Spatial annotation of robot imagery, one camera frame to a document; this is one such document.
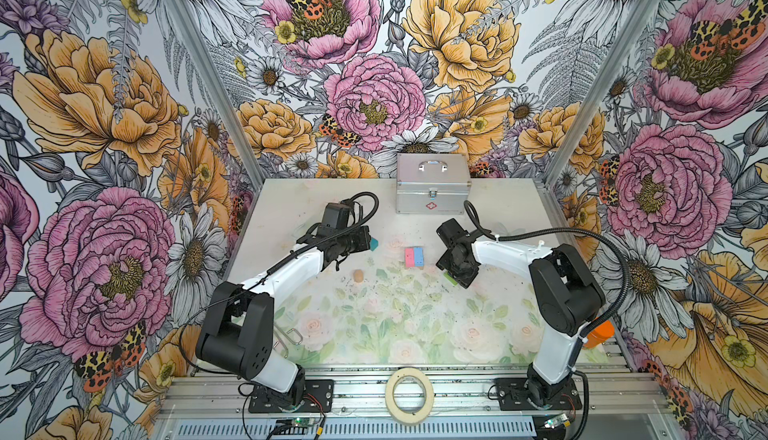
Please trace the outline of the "light blue wood block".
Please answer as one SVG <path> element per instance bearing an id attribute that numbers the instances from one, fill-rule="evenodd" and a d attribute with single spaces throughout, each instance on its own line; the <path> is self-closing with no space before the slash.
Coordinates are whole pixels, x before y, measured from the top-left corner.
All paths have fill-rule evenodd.
<path id="1" fill-rule="evenodd" d="M 423 268 L 425 265 L 424 253 L 422 247 L 413 248 L 413 264 L 416 268 Z"/>

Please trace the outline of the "pink wood block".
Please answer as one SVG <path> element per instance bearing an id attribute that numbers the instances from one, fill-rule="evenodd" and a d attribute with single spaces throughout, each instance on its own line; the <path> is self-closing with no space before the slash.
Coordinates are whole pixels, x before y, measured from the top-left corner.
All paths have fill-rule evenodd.
<path id="1" fill-rule="evenodd" d="M 404 263 L 406 268 L 414 268 L 416 266 L 416 256 L 413 247 L 404 249 Z"/>

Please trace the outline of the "green wood block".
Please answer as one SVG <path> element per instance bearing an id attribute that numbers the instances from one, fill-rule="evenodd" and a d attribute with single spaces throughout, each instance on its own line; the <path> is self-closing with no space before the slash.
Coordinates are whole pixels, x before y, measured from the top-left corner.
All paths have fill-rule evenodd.
<path id="1" fill-rule="evenodd" d="M 443 276 L 454 286 L 458 286 L 458 282 L 448 273 L 444 272 Z"/>

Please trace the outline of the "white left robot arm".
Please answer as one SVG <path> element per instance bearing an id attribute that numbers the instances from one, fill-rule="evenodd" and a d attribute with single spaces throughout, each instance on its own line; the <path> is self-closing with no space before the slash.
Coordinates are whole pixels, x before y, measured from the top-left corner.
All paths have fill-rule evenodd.
<path id="1" fill-rule="evenodd" d="M 329 266 L 371 250 L 367 223 L 378 209 L 371 192 L 329 203 L 321 221 L 275 265 L 216 287 L 204 309 L 196 358 L 260 388 L 281 409 L 298 407 L 307 396 L 305 371 L 273 347 L 276 308 Z"/>

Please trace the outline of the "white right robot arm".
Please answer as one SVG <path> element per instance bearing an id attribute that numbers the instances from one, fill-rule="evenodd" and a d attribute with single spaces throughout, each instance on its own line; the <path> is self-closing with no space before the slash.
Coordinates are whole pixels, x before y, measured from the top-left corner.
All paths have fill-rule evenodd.
<path id="1" fill-rule="evenodd" d="M 481 229 L 469 232 L 454 219 L 436 230 L 446 247 L 437 267 L 463 288 L 472 284 L 481 266 L 500 268 L 531 282 L 545 326 L 523 392 L 537 409 L 553 406 L 567 389 L 587 327 L 605 304 L 604 293 L 574 246 L 526 242 L 551 232 L 502 237 Z"/>

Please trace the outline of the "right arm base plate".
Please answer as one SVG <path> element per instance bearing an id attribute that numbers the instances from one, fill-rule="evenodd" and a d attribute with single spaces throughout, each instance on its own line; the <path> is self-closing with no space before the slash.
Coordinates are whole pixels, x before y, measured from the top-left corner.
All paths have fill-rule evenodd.
<path id="1" fill-rule="evenodd" d="M 494 398 L 502 411 L 576 411 L 583 406 L 571 378 L 556 385 L 522 377 L 496 378 Z"/>

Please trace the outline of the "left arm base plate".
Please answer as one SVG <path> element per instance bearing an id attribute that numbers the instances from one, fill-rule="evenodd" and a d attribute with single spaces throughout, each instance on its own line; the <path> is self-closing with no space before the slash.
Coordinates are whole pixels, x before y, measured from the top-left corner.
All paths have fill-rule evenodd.
<path id="1" fill-rule="evenodd" d="M 335 382 L 310 379 L 299 383 L 302 392 L 293 388 L 277 392 L 260 384 L 253 385 L 247 410 L 251 414 L 329 413 L 332 409 Z"/>

